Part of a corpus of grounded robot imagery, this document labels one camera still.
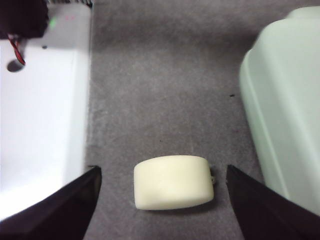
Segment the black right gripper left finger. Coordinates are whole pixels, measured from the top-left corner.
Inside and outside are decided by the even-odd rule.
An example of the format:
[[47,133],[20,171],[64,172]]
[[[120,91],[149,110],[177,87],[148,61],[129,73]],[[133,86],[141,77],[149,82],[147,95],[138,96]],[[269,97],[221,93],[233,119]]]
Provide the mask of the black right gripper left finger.
[[44,200],[0,223],[2,240],[82,240],[96,210],[102,169],[95,165]]

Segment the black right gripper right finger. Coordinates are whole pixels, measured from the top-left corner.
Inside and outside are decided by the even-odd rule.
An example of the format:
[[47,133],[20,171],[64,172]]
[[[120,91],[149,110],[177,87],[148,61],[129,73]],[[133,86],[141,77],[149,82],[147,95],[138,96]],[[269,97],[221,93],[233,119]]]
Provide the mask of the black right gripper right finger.
[[226,185],[246,240],[318,240],[320,217],[287,200],[232,164]]

